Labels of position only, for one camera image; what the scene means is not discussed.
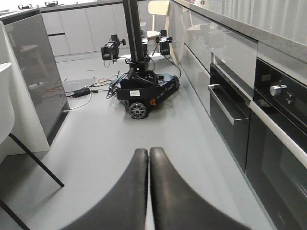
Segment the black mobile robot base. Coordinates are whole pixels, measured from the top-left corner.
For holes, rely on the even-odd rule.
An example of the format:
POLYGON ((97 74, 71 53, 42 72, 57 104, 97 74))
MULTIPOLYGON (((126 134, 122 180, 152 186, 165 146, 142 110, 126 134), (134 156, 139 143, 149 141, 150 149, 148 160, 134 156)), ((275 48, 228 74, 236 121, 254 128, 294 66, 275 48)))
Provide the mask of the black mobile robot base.
POLYGON ((125 79, 116 89, 117 98, 129 111, 131 118, 143 119, 151 108, 167 99, 180 88, 177 76, 167 73, 156 74, 156 77, 125 79))

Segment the black robot arm right side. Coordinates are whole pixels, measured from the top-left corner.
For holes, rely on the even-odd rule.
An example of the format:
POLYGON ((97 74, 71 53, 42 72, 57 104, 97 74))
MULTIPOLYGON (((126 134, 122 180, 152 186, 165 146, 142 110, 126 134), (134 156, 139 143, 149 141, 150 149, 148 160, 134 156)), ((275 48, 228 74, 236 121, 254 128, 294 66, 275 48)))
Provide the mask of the black robot arm right side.
POLYGON ((167 30, 161 30, 159 35, 155 37, 155 42, 159 44, 160 54, 162 56, 170 55, 170 43, 173 39, 167 35, 167 30))

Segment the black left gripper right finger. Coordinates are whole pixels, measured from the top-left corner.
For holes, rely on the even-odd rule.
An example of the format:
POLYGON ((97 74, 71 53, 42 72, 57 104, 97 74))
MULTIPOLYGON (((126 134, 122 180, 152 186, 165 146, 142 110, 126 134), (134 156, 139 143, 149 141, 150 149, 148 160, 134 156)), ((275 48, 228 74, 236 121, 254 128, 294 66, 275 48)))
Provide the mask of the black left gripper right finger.
POLYGON ((149 156, 150 193, 157 230, 247 230, 203 199, 180 176, 162 147, 149 156))

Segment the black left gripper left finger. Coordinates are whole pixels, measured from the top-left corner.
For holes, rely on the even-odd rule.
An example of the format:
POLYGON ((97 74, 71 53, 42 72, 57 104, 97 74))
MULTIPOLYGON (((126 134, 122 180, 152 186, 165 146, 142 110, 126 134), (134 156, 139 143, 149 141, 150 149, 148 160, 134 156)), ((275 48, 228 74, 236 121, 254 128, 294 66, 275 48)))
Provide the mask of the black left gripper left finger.
POLYGON ((122 176, 93 208, 65 230, 143 230, 148 198, 148 151, 136 149, 122 176))

